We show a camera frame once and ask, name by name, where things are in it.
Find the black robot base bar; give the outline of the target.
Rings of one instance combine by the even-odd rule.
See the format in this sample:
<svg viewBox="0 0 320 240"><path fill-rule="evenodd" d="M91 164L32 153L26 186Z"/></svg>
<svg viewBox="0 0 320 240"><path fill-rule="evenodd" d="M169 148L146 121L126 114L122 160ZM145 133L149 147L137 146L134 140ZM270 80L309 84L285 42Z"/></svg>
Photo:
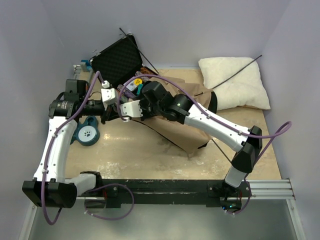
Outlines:
<svg viewBox="0 0 320 240"><path fill-rule="evenodd" d="M205 205L232 210L252 196L247 182L233 188L218 179L103 179L103 189L81 195L87 200L104 200L107 208L122 204L136 205Z"/></svg>

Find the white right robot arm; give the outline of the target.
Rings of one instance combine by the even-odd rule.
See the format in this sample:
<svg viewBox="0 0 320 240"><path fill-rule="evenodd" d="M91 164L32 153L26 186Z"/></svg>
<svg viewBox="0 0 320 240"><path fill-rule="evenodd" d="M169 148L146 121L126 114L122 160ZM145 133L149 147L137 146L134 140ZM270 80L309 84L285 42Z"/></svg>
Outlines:
<svg viewBox="0 0 320 240"><path fill-rule="evenodd" d="M229 146L235 155L223 183L223 192L230 197L241 190L244 178L253 171L262 150L262 130L244 127L211 112L186 94L173 96L164 86L151 81L139 95L144 118L162 116L182 125L197 128Z"/></svg>

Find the beige fabric pet tent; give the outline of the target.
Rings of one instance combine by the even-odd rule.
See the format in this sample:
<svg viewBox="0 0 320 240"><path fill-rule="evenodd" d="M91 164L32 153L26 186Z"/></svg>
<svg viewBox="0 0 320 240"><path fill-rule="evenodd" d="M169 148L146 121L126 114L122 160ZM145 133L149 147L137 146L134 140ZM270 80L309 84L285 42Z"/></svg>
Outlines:
<svg viewBox="0 0 320 240"><path fill-rule="evenodd" d="M217 112L218 99L213 90L206 88L200 83L187 83L180 78L167 76L166 79L180 86L191 95L196 102L212 113ZM155 116L146 120L134 118L133 120L154 130L168 141L184 150L188 155L206 147L212 138L209 134L200 129L180 124L176 121L169 121L163 116Z"/></svg>

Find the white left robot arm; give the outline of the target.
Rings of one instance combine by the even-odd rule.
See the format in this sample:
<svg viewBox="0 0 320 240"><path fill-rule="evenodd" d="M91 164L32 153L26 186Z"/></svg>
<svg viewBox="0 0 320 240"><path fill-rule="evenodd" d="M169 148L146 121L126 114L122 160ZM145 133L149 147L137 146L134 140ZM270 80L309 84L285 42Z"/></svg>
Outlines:
<svg viewBox="0 0 320 240"><path fill-rule="evenodd" d="M83 171L67 179L66 162L73 141L95 144L100 137L95 117L100 122L115 120L118 114L104 107L101 100L91 100L92 87L86 80L68 79L65 91L49 105L49 128L39 166L32 180L25 180L23 193L37 206L71 208L78 196L88 192L99 196L104 190L97 171Z"/></svg>

